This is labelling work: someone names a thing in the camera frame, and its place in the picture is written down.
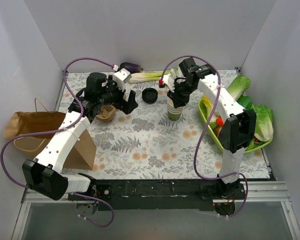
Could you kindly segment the large toy napa cabbage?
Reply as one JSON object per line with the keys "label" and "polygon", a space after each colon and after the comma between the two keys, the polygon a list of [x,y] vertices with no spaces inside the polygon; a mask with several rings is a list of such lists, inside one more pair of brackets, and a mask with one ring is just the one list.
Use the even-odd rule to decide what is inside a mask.
{"label": "large toy napa cabbage", "polygon": [[251,86],[247,76],[238,75],[226,89],[234,100],[238,100]]}

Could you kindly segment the stack of paper cups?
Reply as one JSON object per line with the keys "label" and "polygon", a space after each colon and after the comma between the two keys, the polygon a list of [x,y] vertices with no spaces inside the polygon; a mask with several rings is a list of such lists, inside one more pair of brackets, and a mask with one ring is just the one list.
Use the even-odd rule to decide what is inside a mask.
{"label": "stack of paper cups", "polygon": [[184,110],[184,106],[175,108],[174,103],[171,98],[167,98],[167,117],[171,121],[178,121]]}

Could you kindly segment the floral patterned table mat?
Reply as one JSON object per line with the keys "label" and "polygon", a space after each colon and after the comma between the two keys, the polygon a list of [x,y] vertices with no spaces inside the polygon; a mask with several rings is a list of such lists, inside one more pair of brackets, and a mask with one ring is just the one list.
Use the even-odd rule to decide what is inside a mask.
{"label": "floral patterned table mat", "polygon": [[128,83],[135,91],[138,107],[129,115],[117,111],[113,120],[94,120],[88,132],[96,145],[92,170],[96,179],[192,179],[198,175],[214,178],[222,167],[223,154],[208,133],[198,108],[203,94],[190,95],[181,117],[167,116],[166,88],[159,88],[155,103],[142,99],[146,88],[156,81]]}

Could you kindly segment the brown paper bag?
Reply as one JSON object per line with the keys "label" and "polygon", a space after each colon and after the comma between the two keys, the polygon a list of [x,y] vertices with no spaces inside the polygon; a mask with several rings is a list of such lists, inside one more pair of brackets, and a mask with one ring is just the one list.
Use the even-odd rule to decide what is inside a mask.
{"label": "brown paper bag", "polygon": [[[65,113],[58,111],[15,112],[3,131],[6,139],[15,136],[53,131],[62,124]],[[29,159],[34,159],[50,142],[52,134],[36,135],[18,138],[13,145],[25,153]],[[94,167],[97,147],[89,132],[85,130],[79,137],[65,160],[65,169],[92,170]]]}

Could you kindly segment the toy green lettuce head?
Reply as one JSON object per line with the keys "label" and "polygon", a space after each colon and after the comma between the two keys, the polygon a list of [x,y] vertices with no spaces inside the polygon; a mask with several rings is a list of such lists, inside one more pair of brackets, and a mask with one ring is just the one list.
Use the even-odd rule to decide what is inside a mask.
{"label": "toy green lettuce head", "polygon": [[252,109],[256,113],[256,125],[254,136],[260,142],[270,141],[274,134],[274,116],[272,110],[265,104],[254,106]]}

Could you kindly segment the stack of black lids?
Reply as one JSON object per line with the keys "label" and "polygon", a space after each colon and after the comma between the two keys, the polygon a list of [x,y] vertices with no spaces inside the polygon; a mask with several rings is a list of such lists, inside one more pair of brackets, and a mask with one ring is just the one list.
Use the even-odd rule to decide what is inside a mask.
{"label": "stack of black lids", "polygon": [[158,99],[158,91],[155,88],[148,87],[142,91],[141,97],[147,104],[153,104]]}

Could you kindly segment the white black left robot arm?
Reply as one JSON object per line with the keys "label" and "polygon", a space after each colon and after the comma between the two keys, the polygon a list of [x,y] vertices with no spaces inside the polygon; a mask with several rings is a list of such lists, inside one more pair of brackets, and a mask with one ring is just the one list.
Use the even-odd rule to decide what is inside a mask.
{"label": "white black left robot arm", "polygon": [[130,91],[128,99],[124,99],[125,83],[131,77],[124,68],[109,76],[100,72],[89,74],[86,86],[75,95],[58,132],[33,160],[27,159],[23,163],[28,188],[55,201],[67,193],[79,193],[85,200],[96,196],[92,177],[84,174],[65,176],[61,171],[72,148],[102,107],[113,106],[126,115],[138,107],[135,91]]}

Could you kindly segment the aluminium frame rail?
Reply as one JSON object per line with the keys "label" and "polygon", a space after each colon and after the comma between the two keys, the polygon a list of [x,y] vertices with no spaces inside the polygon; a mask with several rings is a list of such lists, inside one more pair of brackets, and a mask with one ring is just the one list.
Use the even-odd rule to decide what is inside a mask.
{"label": "aluminium frame rail", "polygon": [[282,181],[251,181],[243,200],[213,210],[115,210],[92,200],[54,201],[27,191],[14,240],[300,240],[292,202]]}

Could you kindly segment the green white toy leek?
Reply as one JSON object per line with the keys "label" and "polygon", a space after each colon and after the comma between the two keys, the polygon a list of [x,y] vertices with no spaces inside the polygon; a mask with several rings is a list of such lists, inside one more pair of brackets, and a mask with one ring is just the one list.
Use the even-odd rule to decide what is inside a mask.
{"label": "green white toy leek", "polygon": [[158,81],[162,77],[162,72],[139,72],[133,73],[128,80],[130,84]]}

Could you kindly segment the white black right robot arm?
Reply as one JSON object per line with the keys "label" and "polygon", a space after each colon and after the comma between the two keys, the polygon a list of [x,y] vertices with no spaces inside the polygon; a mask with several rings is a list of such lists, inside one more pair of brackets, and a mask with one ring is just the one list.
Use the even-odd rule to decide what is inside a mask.
{"label": "white black right robot arm", "polygon": [[200,176],[203,184],[199,192],[203,199],[227,199],[242,186],[242,158],[254,139],[257,115],[252,109],[246,110],[237,103],[221,84],[217,69],[208,61],[199,66],[195,62],[196,56],[184,55],[181,59],[179,69],[182,76],[177,77],[174,72],[163,73],[158,84],[168,88],[167,95],[174,108],[184,107],[195,90],[202,92],[213,103],[212,112],[218,112],[223,121],[218,135],[223,147],[222,166],[214,178]]}

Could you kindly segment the purple toy eggplant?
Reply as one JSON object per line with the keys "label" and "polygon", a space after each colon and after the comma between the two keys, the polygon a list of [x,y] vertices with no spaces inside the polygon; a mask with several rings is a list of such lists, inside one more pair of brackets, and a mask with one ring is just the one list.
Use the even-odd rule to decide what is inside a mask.
{"label": "purple toy eggplant", "polygon": [[122,62],[119,65],[119,69],[120,70],[125,69],[125,70],[129,71],[131,74],[141,73],[144,70],[140,65],[130,63],[130,62]]}

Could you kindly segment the green plastic tray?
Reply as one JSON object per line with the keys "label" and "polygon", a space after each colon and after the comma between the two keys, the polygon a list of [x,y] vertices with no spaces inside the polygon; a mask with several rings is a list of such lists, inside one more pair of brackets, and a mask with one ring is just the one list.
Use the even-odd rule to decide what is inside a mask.
{"label": "green plastic tray", "polygon": [[[207,109],[206,109],[206,105],[205,105],[205,101],[204,98],[202,98],[199,102],[198,102],[198,109],[199,109],[199,113],[201,116],[201,119],[203,121],[204,124],[207,123],[208,120],[208,115],[207,115]],[[207,132],[208,134],[212,137],[213,142],[216,144],[217,148],[223,152],[224,148],[221,145],[218,137],[215,135],[214,129],[218,127],[218,124],[216,122],[210,121],[209,126],[207,127]],[[271,136],[271,138],[268,141],[256,141],[256,138],[253,140],[253,144],[251,144],[246,150],[245,153],[250,153],[250,152],[254,152],[258,149],[261,149],[265,146],[267,146],[268,144],[270,144],[273,140],[273,136]]]}

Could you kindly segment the orange toy carrot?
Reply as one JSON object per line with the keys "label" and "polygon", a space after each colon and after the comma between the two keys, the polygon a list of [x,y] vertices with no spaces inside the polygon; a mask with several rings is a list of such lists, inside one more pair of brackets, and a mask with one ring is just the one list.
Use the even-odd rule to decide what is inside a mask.
{"label": "orange toy carrot", "polygon": [[220,127],[223,127],[223,126],[224,126],[224,122],[223,122],[223,120],[222,120],[221,117],[218,117],[218,118],[216,119],[216,123],[217,123],[217,125],[220,126]]}

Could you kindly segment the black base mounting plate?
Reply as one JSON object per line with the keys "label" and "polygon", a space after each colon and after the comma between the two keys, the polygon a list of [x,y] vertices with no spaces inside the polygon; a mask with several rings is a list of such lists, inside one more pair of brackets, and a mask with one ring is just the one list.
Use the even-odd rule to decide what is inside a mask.
{"label": "black base mounting plate", "polygon": [[88,196],[109,203],[114,210],[212,211],[214,200],[243,200],[244,185],[237,180],[225,185],[221,180],[128,179],[93,180],[86,192],[69,194],[70,201],[86,201]]}

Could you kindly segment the brown cardboard cup carrier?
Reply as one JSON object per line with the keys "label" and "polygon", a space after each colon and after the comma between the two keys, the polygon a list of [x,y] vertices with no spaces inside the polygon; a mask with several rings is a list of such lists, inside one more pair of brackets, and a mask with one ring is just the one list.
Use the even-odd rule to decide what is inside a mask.
{"label": "brown cardboard cup carrier", "polygon": [[113,120],[115,115],[116,115],[116,108],[114,106],[112,105],[103,106],[101,108],[100,113],[95,116],[95,119],[103,123],[109,123]]}

